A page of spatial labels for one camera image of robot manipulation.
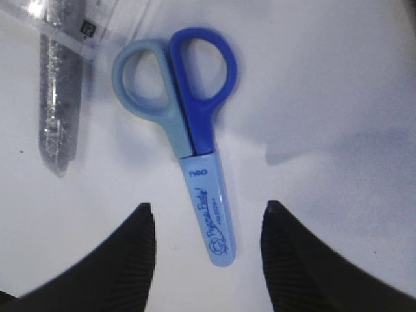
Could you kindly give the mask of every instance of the blue scissors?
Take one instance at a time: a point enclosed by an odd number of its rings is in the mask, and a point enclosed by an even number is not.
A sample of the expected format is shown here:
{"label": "blue scissors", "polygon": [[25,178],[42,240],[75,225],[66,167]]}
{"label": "blue scissors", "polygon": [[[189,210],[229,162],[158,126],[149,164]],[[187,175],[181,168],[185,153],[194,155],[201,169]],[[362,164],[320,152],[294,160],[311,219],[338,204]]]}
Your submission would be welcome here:
{"label": "blue scissors", "polygon": [[[185,42],[194,39],[213,44],[227,65],[224,85],[209,99],[199,99],[192,94],[185,72],[181,48]],[[169,102],[164,108],[140,105],[124,85],[123,72],[127,61],[133,55],[140,56],[145,51],[154,53],[159,63]],[[155,40],[140,40],[128,45],[114,63],[114,91],[128,111],[156,122],[166,132],[182,167],[209,257],[215,265],[226,267],[235,258],[235,238],[224,176],[214,143],[211,116],[235,86],[235,56],[219,34],[203,28],[188,28],[175,33],[170,40],[169,52],[170,55]]]}

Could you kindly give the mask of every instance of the white surface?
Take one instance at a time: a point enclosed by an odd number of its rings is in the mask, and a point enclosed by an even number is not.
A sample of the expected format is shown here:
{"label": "white surface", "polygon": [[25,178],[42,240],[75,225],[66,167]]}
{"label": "white surface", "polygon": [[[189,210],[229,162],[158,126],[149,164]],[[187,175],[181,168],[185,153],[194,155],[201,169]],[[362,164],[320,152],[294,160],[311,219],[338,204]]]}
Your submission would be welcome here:
{"label": "white surface", "polygon": [[138,36],[191,25],[218,29],[239,59],[238,89],[215,120],[235,262],[210,263],[164,133],[122,108],[108,75],[86,70],[66,177],[43,166],[37,35],[2,17],[0,289],[19,296],[43,284],[151,202],[147,311],[272,311],[259,237],[277,199],[343,256],[416,296],[416,40],[402,3],[155,1]]}

